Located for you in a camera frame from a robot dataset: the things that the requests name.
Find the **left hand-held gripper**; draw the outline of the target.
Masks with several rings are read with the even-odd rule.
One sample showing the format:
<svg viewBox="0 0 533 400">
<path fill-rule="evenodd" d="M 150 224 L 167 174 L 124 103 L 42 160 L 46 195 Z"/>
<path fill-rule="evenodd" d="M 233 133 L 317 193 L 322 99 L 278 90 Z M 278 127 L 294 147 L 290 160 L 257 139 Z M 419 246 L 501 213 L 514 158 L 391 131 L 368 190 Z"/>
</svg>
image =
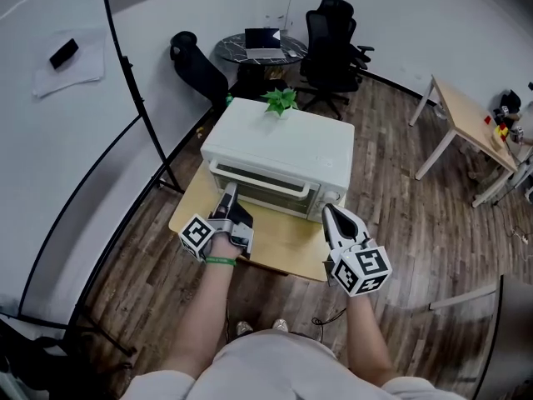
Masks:
<svg viewBox="0 0 533 400">
<path fill-rule="evenodd" d="M 212 250 L 212 237 L 223 233 L 233 246 L 250 259 L 254 237 L 253 217 L 238 202 L 235 182 L 229 182 L 207 220 L 194 214 L 178 233 L 182 246 L 197 260 L 205 261 Z"/>
</svg>

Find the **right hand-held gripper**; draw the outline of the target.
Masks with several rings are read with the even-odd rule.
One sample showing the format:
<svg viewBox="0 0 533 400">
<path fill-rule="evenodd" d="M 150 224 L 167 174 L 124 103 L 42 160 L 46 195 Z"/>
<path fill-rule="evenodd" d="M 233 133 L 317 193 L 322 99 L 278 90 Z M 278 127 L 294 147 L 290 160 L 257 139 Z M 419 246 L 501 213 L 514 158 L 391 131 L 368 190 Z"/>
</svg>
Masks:
<svg viewBox="0 0 533 400">
<path fill-rule="evenodd" d="M 392 274 L 386 250 L 370 239 L 366 224 L 355 213 L 333 204 L 321 211 L 330 254 L 323 262 L 329 286 L 349 297 L 379 290 Z"/>
</svg>

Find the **person's left hand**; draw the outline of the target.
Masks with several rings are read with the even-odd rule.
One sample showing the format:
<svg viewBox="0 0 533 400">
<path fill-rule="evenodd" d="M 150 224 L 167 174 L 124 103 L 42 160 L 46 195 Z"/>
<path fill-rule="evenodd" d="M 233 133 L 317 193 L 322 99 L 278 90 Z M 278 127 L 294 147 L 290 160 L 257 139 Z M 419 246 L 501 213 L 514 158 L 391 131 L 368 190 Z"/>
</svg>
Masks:
<svg viewBox="0 0 533 400">
<path fill-rule="evenodd" d="M 211 239 L 211 248 L 207 253 L 210 258 L 226 258 L 235 260 L 242 255 L 243 248 L 230 242 L 225 232 L 216 233 Z"/>
</svg>

